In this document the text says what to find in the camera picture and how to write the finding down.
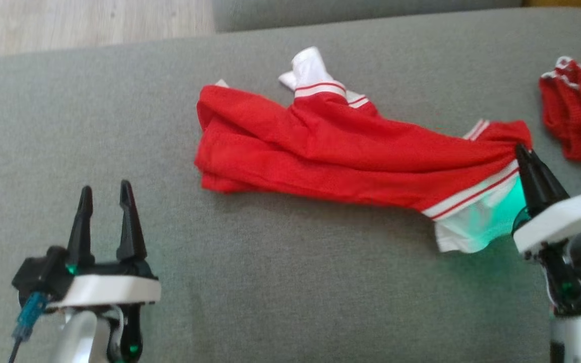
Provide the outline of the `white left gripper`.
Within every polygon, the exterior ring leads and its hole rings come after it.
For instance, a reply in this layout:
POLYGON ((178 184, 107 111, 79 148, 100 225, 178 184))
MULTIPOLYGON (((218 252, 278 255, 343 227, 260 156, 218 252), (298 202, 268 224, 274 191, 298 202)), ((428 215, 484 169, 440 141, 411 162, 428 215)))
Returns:
MULTIPOLYGON (((138 207, 129 180, 121 181, 123 211, 119 261, 147 257, 138 207)), ((67 246, 67 267, 94 266, 90 220, 90 186, 83 186, 67 246)), ((138 362, 143 353, 141 308, 158 303, 161 283, 154 276, 84 274, 76 276, 67 294, 48 304, 65 315, 65 324, 49 362, 138 362)))

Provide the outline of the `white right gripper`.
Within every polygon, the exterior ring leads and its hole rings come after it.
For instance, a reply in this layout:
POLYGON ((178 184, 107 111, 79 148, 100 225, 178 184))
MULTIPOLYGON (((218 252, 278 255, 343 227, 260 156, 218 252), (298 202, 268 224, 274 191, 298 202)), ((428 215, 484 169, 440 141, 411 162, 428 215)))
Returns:
POLYGON ((555 313, 581 315, 581 195, 569 198, 550 168, 523 143, 515 155, 530 216, 519 215, 515 246, 524 259, 542 266, 555 313))

